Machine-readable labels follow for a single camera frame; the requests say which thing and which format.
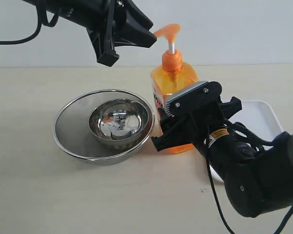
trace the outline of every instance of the orange pump head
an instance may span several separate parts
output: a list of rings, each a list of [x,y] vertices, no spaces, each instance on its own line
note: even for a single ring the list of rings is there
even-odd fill
[[[154,33],[157,38],[164,36],[168,40],[168,50],[162,56],[162,67],[167,72],[174,72],[182,68],[182,54],[175,50],[175,39],[179,31],[180,25],[174,23],[166,25]]]

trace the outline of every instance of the yellow warning label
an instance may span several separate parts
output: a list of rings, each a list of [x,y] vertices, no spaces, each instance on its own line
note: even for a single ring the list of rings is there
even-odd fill
[[[212,132],[210,135],[213,138],[215,138],[215,140],[217,140],[217,139],[219,139],[219,138],[221,138],[223,136],[229,135],[229,133],[228,133],[226,128],[221,128],[221,129],[218,129],[218,130]]]

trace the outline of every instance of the white wall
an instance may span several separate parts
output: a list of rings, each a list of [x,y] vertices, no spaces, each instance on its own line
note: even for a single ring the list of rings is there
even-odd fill
[[[293,0],[134,0],[154,22],[182,31],[176,48],[200,64],[293,63]],[[36,11],[21,0],[0,0],[0,39],[20,39],[36,27]],[[154,66],[167,44],[116,48],[117,66]],[[97,66],[82,27],[61,19],[24,45],[0,46],[0,67]]]

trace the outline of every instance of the bowl rim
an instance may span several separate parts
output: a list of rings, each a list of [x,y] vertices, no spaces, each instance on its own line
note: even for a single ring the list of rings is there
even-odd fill
[[[109,102],[109,101],[115,101],[115,100],[129,100],[129,101],[134,101],[134,102],[136,102],[136,103],[138,103],[139,105],[141,105],[144,109],[145,109],[145,111],[148,113],[148,110],[147,110],[147,106],[145,106],[145,105],[143,105],[143,103],[140,103],[139,101],[136,101],[136,100],[133,100],[133,99],[130,99],[130,98],[123,98],[123,97],[121,97],[121,98],[114,98],[114,99],[111,99],[111,100],[108,100],[107,102]],[[91,116],[92,116],[92,114],[100,107],[100,106],[102,106],[102,105],[104,105],[105,103],[102,103],[102,104],[100,104],[99,106],[97,106],[96,108],[94,108],[92,111],[91,111],[91,113],[90,113],[90,115],[89,115],[89,117],[88,117],[88,126],[89,126],[89,129],[90,129],[90,132],[93,134],[93,136],[94,137],[97,137],[98,139],[101,139],[101,140],[104,140],[104,141],[107,141],[107,142],[120,142],[120,141],[122,141],[122,140],[124,140],[124,139],[106,139],[106,138],[104,138],[104,137],[101,137],[101,136],[99,136],[99,135],[96,135],[93,131],[92,131],[92,129],[91,129],[91,127],[90,127],[90,118],[91,118]],[[148,115],[147,116],[147,123],[149,122],[149,120],[150,120],[150,116]],[[141,131],[143,131],[145,128],[147,127],[147,124],[141,129]],[[130,136],[130,137],[128,137],[128,138],[126,138],[126,139],[130,139],[130,138],[134,138],[135,137],[135,135],[133,135],[133,136]]]
[[[152,120],[152,123],[151,123],[151,126],[150,126],[150,129],[148,130],[146,136],[138,143],[136,144],[135,146],[133,146],[132,148],[120,153],[120,154],[117,154],[117,155],[113,155],[113,156],[109,156],[109,157],[86,157],[86,156],[82,156],[82,155],[78,155],[78,154],[75,154],[71,151],[69,151],[68,149],[66,149],[59,141],[58,137],[57,137],[57,134],[56,134],[56,126],[57,126],[57,121],[60,117],[60,115],[62,114],[62,112],[67,108],[69,107],[72,103],[74,103],[75,101],[78,101],[80,100],[81,98],[83,97],[86,97],[88,95],[92,95],[92,94],[96,94],[96,93],[103,93],[103,92],[121,92],[121,93],[126,93],[126,94],[130,94],[130,95],[133,95],[137,98],[139,98],[141,101],[143,101],[146,106],[148,107],[148,109],[150,110],[150,113],[151,113],[151,120]],[[155,115],[154,115],[154,112],[151,108],[151,105],[149,104],[148,101],[146,101],[142,96],[138,95],[138,94],[135,94],[131,91],[127,91],[127,90],[122,90],[122,89],[101,89],[101,90],[95,90],[95,91],[91,91],[91,92],[88,92],[88,93],[85,93],[85,94],[82,94],[74,99],[72,99],[70,102],[68,102],[64,107],[62,107],[60,109],[60,111],[58,112],[58,114],[56,115],[55,117],[55,121],[54,121],[54,126],[53,126],[53,138],[56,142],[56,144],[59,146],[59,148],[61,150],[63,150],[64,152],[66,152],[67,154],[69,155],[72,155],[76,158],[79,158],[79,159],[83,159],[83,160],[87,160],[87,161],[106,161],[106,160],[112,160],[112,159],[117,159],[117,158],[122,158],[123,156],[125,155],[128,155],[130,153],[133,153],[134,151],[136,151],[140,146],[142,146],[147,140],[148,138],[150,137],[150,134],[151,132],[153,131],[154,129],[154,124],[155,124]]]

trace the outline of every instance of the pump dispenser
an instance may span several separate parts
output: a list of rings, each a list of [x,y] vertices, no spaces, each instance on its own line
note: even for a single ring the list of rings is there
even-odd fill
[[[159,121],[158,109],[163,109],[164,100],[169,95],[199,80],[195,70],[188,63],[183,62],[182,53],[175,49],[175,39],[179,31],[180,25],[169,24],[154,33],[157,38],[165,37],[168,40],[168,50],[162,56],[162,65],[151,72],[154,101]],[[192,148],[193,145],[188,144],[170,148],[168,151],[172,154],[178,154]]]

